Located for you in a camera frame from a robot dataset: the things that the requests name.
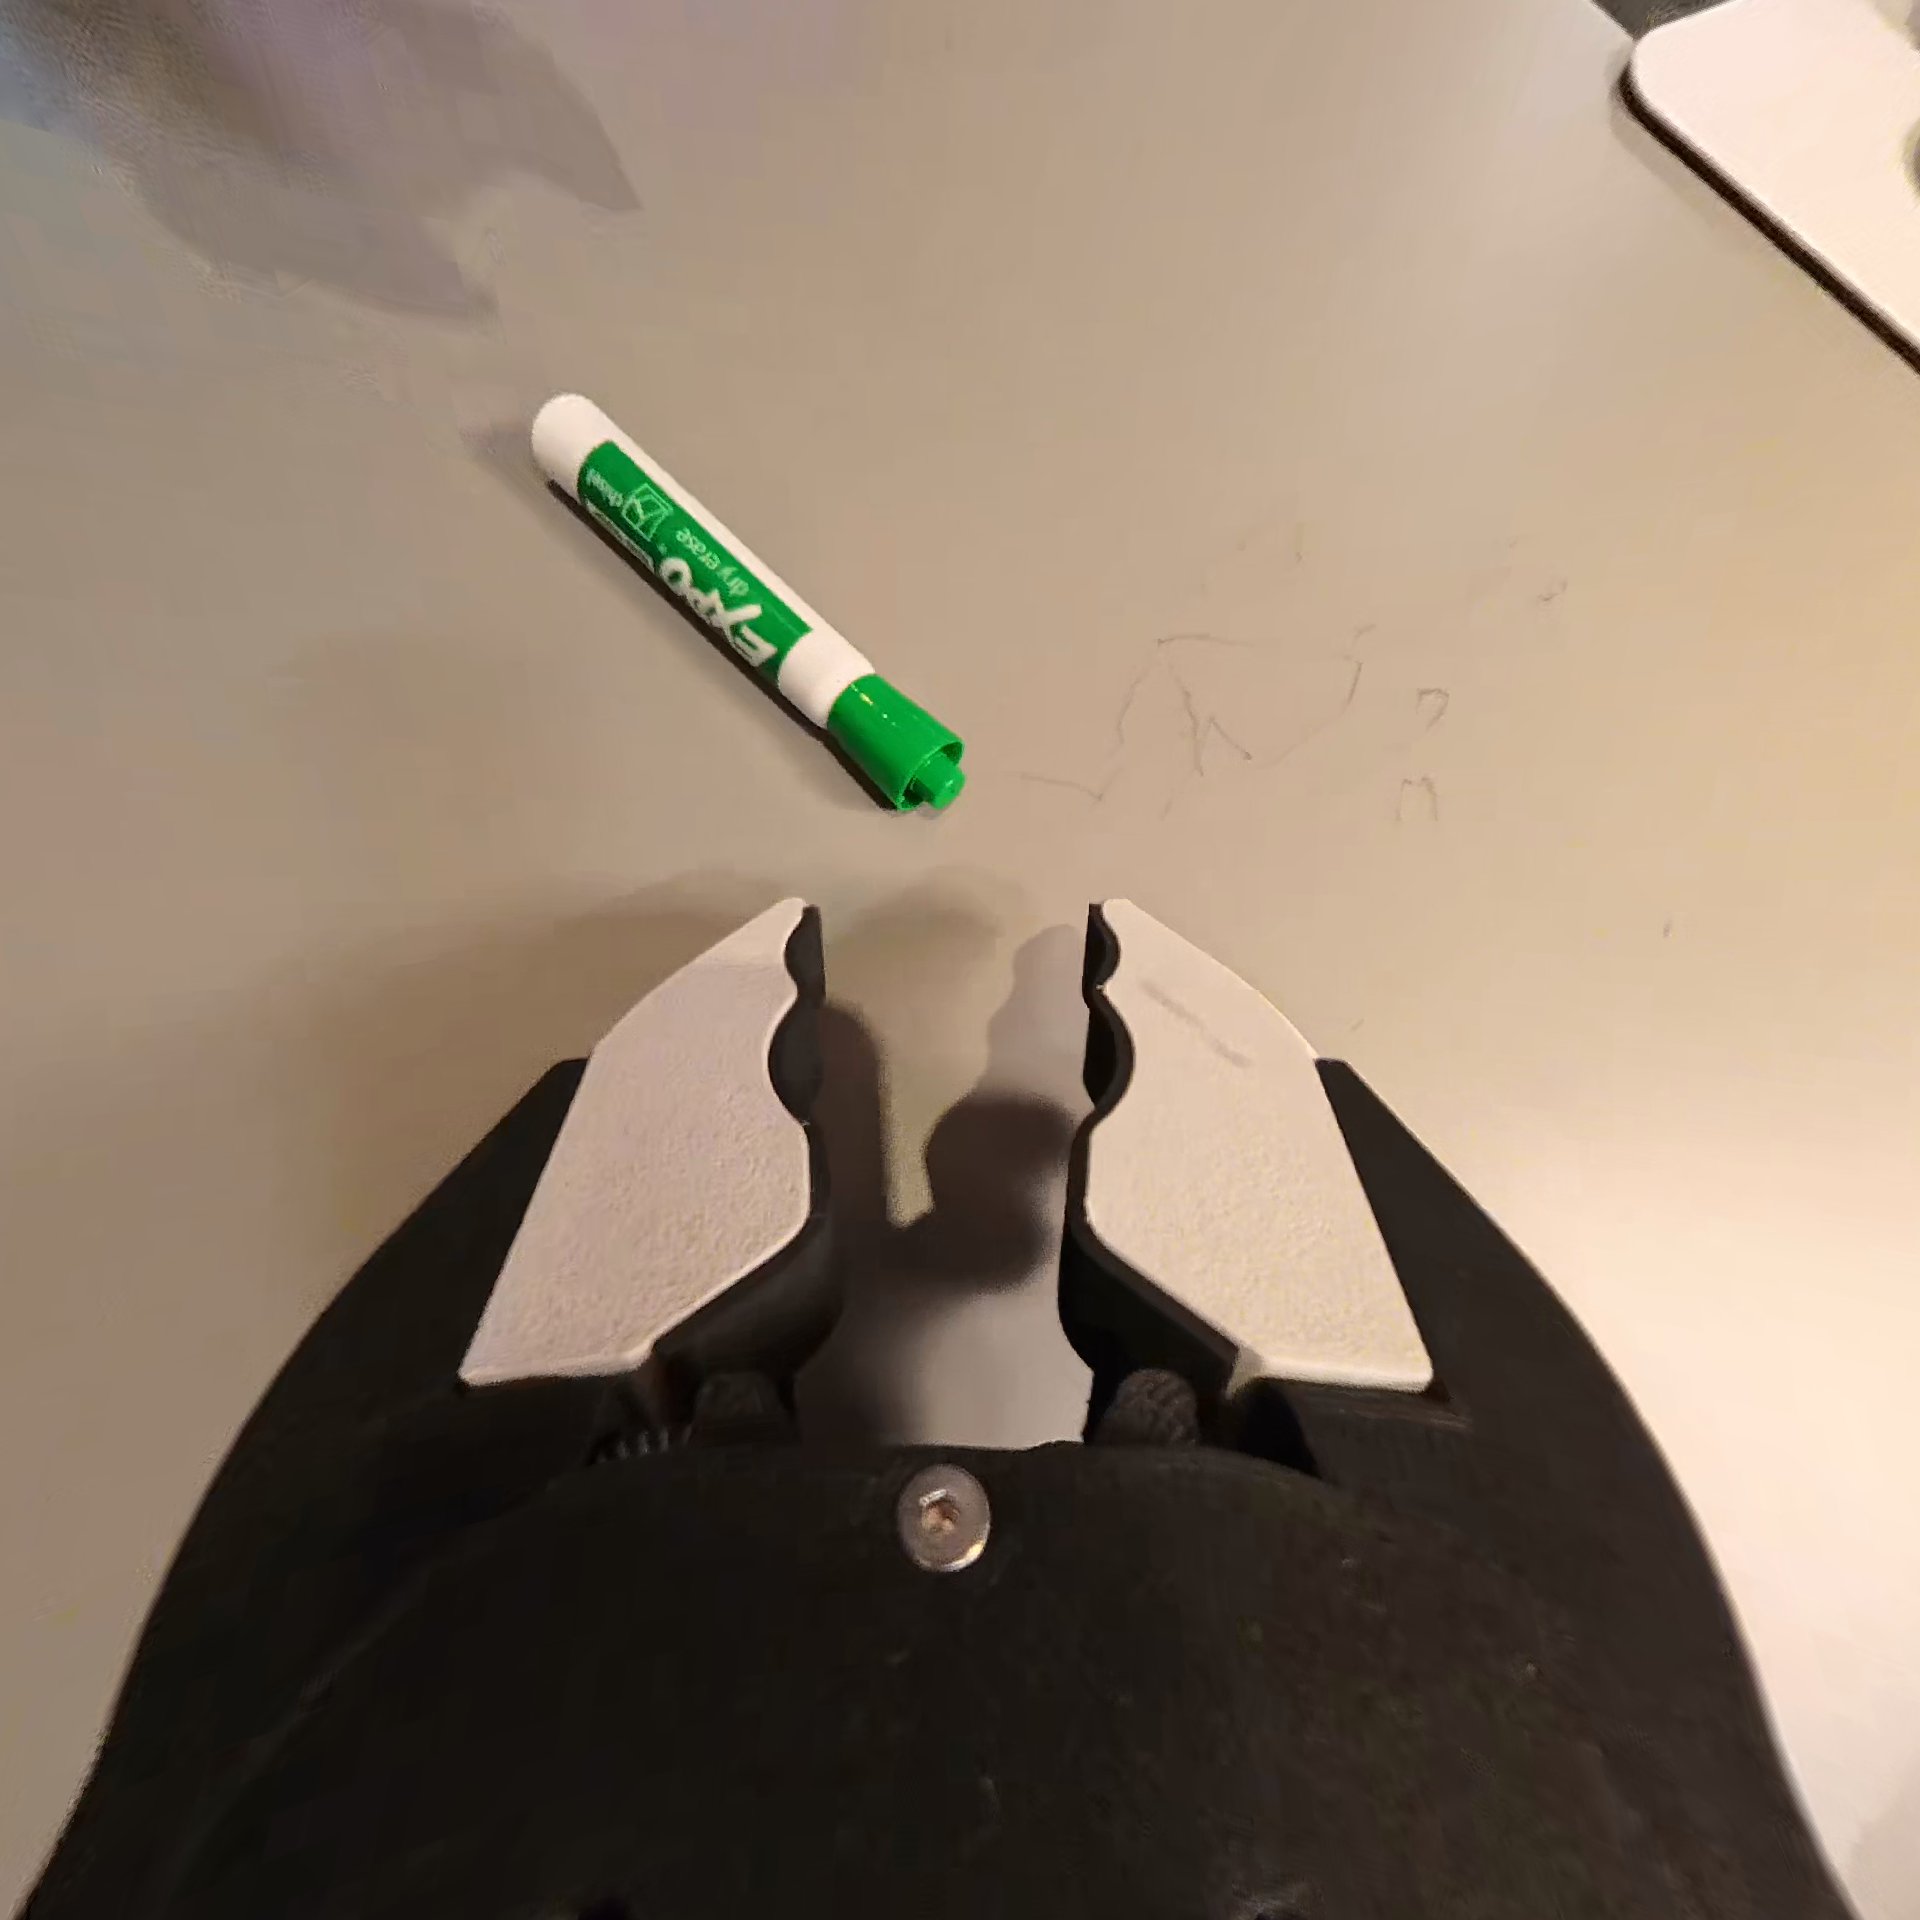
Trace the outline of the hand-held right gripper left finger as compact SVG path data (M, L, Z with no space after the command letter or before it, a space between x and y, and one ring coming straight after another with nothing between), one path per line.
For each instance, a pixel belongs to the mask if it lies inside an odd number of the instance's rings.
M593 1047L461 1361L470 1388L789 1393L830 1332L820 912L780 902Z

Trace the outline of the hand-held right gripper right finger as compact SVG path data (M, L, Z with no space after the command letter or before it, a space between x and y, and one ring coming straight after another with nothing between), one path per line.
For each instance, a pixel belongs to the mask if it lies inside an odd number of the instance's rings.
M1205 1424L1267 1385L1428 1395L1434 1358L1300 1028L1129 902L1088 911L1083 1000L1062 1330L1088 1424L1141 1372L1187 1382Z

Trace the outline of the green dry erase marker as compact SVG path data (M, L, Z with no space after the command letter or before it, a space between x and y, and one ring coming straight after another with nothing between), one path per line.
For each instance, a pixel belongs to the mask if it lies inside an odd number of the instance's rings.
M891 810L946 810L960 798L960 737L885 679L597 403L578 394L546 401L530 444L546 482L824 731Z

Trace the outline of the white stand base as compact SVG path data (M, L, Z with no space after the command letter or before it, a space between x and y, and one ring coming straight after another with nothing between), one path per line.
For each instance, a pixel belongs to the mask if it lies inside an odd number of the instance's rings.
M1917 6L1729 2L1644 34L1640 120L1909 363Z

